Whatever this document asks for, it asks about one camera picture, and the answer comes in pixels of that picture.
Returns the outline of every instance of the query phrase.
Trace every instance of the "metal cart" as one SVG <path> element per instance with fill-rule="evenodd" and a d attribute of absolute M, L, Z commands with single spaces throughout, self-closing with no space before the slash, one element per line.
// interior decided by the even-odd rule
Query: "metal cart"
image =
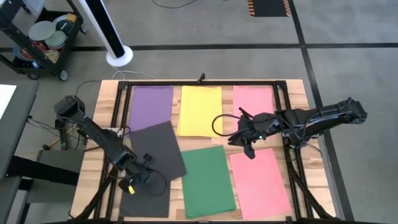
<path fill-rule="evenodd" d="M 86 29 L 83 26 L 83 18 L 77 10 L 72 0 L 67 0 L 73 12 L 63 11 L 48 11 L 43 8 L 36 22 L 40 21 L 53 21 L 59 16 L 72 13 L 76 15 L 76 21 L 72 27 L 68 39 L 65 42 L 63 49 L 58 56 L 58 60 L 53 63 L 49 58 L 41 52 L 32 41 L 23 34 L 13 23 L 12 20 L 18 13 L 20 8 L 23 8 L 27 13 L 30 13 L 28 8 L 22 0 L 5 0 L 0 6 L 0 29 L 7 34 L 20 48 L 25 50 L 35 60 L 38 66 L 35 66 L 32 62 L 26 62 L 17 57 L 14 57 L 12 61 L 8 60 L 5 56 L 0 55 L 0 61 L 6 64 L 8 67 L 13 69 L 18 74 L 27 75 L 28 78 L 36 80 L 39 76 L 44 74 L 52 74 L 58 77 L 61 81 L 68 79 L 68 73 L 63 70 L 65 62 L 71 52 L 73 43 L 76 39 L 77 34 L 80 32 L 86 33 Z"/>

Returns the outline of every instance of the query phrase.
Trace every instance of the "black mat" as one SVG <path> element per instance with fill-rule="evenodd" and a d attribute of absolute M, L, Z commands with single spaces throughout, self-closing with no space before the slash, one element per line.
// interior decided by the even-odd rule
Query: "black mat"
<path fill-rule="evenodd" d="M 155 174 L 147 184 L 135 187 L 133 195 L 123 193 L 120 215 L 125 217 L 168 217 L 170 204 L 170 181 L 187 173 L 170 121 L 130 133 L 132 150 L 138 160 L 148 153 L 155 158 L 150 166 L 167 179 L 167 190 L 161 196 L 164 180 Z"/>
<path fill-rule="evenodd" d="M 248 0 L 250 15 L 254 17 L 290 16 L 287 0 Z"/>

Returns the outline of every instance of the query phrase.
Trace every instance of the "concrete floor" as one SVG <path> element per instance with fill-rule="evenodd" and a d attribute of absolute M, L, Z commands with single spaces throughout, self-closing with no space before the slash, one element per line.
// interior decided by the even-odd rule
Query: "concrete floor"
<path fill-rule="evenodd" d="M 180 4 L 188 0 L 164 0 Z M 68 10 L 62 0 L 48 2 L 49 9 Z M 398 42 L 398 3 L 395 0 L 294 0 L 307 43 Z M 144 0 L 105 0 L 119 34 L 127 45 L 211 43 L 297 43 L 291 17 L 254 18 L 245 0 L 198 0 L 181 9 L 162 9 Z M 27 32 L 20 12 L 15 23 Z M 89 33 L 79 35 L 77 45 L 103 45 L 86 21 Z M 0 35 L 0 47 L 12 42 Z M 360 126 L 332 130 L 333 142 L 356 220 L 397 223 L 398 165 L 394 137 L 398 134 L 396 58 L 398 49 L 312 49 L 313 69 L 324 105 L 349 96 L 369 112 Z M 53 104 L 74 94 L 87 80 L 110 79 L 115 72 L 104 60 L 105 52 L 74 52 L 62 83 L 41 77 L 31 115 L 52 124 Z M 134 60 L 123 70 L 146 72 L 158 78 L 299 78 L 305 83 L 311 106 L 315 106 L 299 49 L 259 50 L 164 50 L 134 52 Z M 0 81 L 29 80 L 0 64 Z M 126 74 L 127 78 L 147 78 Z M 99 85 L 90 83 L 79 97 L 93 113 Z M 43 144 L 56 139 L 46 130 L 26 126 L 17 153 L 35 158 Z M 74 146 L 75 139 L 70 139 Z M 17 196 L 9 223 L 15 223 L 23 194 Z M 71 202 L 35 205 L 26 223 L 62 221 L 68 218 Z"/>

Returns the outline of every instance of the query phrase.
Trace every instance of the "yellow paper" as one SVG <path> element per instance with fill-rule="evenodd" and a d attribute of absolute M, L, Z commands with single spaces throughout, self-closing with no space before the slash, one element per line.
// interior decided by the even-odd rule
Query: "yellow paper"
<path fill-rule="evenodd" d="M 222 95 L 221 87 L 183 86 L 178 134 L 218 137 L 211 123 L 223 113 Z M 223 119 L 217 119 L 214 127 L 217 132 L 223 133 Z"/>

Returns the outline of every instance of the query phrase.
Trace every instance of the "wooden tabletop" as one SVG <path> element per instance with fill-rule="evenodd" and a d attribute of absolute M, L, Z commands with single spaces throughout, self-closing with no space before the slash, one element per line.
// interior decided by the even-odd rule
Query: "wooden tabletop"
<path fill-rule="evenodd" d="M 273 80 L 256 80 L 256 81 L 273 81 Z M 307 96 L 305 94 L 304 85 L 302 80 L 286 80 L 287 88 L 289 91 L 290 103 L 293 109 L 301 108 L 304 110 L 309 109 Z M 113 113 L 114 101 L 117 92 L 118 81 L 117 80 L 106 80 L 102 81 L 101 88 L 99 90 L 98 101 L 96 104 L 93 121 L 96 122 L 102 128 L 108 128 L 111 123 L 111 117 Z M 232 113 L 232 98 L 233 98 L 233 87 L 232 86 L 222 86 L 223 89 L 223 113 Z M 123 102 L 125 98 L 126 91 L 123 91 L 121 98 L 121 104 L 119 107 L 119 114 L 117 124 L 121 123 L 121 113 L 123 110 Z M 172 119 L 171 122 L 174 127 L 174 131 L 177 132 L 178 126 L 178 116 L 180 112 L 181 103 L 181 86 L 174 87 L 174 97 L 173 97 L 173 108 L 172 108 Z M 232 133 L 233 121 L 231 119 L 223 120 L 224 133 Z M 198 137 L 180 137 L 177 136 L 178 145 L 181 151 L 189 151 L 193 149 L 203 149 L 206 147 L 212 147 L 217 145 L 224 145 L 224 149 L 227 155 L 228 168 L 231 175 L 231 184 L 233 185 L 233 190 L 236 199 L 236 211 L 216 214 L 207 217 L 200 217 L 196 220 L 242 220 L 242 215 L 239 206 L 239 200 L 236 195 L 236 189 L 233 182 L 233 176 L 231 172 L 231 166 L 229 163 L 229 154 L 239 153 L 243 150 L 237 149 L 237 147 L 227 145 L 226 138 L 198 138 Z M 125 141 L 127 146 L 131 146 L 129 140 Z M 311 140 L 310 144 L 318 147 L 318 141 Z M 88 141 L 87 148 L 94 147 L 96 144 L 93 141 Z M 285 189 L 287 195 L 290 199 L 290 204 L 292 205 L 292 196 L 290 193 L 289 179 L 286 168 L 286 161 L 283 152 L 282 138 L 280 134 L 276 136 L 271 136 L 265 141 L 258 141 L 254 144 L 255 149 L 265 149 L 273 148 L 275 156 L 279 163 L 279 169 L 284 180 Z M 89 201 L 92 199 L 94 194 L 98 189 L 98 184 L 100 182 L 100 175 L 103 165 L 104 153 L 101 149 L 86 152 L 83 160 L 83 165 L 81 167 L 80 177 L 78 185 L 76 188 L 75 199 L 73 201 L 72 216 L 77 216 L 83 209 L 87 206 Z M 335 215 L 335 210 L 333 208 L 333 202 L 330 195 L 330 189 L 328 187 L 328 182 L 326 179 L 326 174 L 322 162 L 320 153 L 311 147 L 304 147 L 302 149 L 302 160 L 304 164 L 305 174 L 307 178 L 308 188 L 318 202 L 323 206 L 323 208 L 331 215 Z M 305 216 L 305 207 L 303 202 L 303 196 L 301 191 L 298 189 L 298 196 L 300 202 L 300 208 L 303 216 Z M 117 220 L 119 216 L 119 205 L 121 201 L 121 189 L 116 187 L 116 193 L 114 198 L 114 205 L 112 210 L 112 220 Z M 109 189 L 105 192 L 103 197 L 103 204 L 101 207 L 100 216 L 105 216 L 106 204 L 108 201 Z M 294 217 L 294 210 L 292 205 L 292 211 L 290 213 L 285 213 L 281 215 L 276 215 L 273 217 L 264 217 L 262 220 L 285 220 L 286 216 Z M 125 217 L 125 221 L 167 221 L 167 220 L 185 220 L 185 210 L 182 192 L 182 179 L 178 178 L 171 183 L 171 193 L 170 193 L 170 210 L 168 218 L 147 218 L 147 217 Z"/>

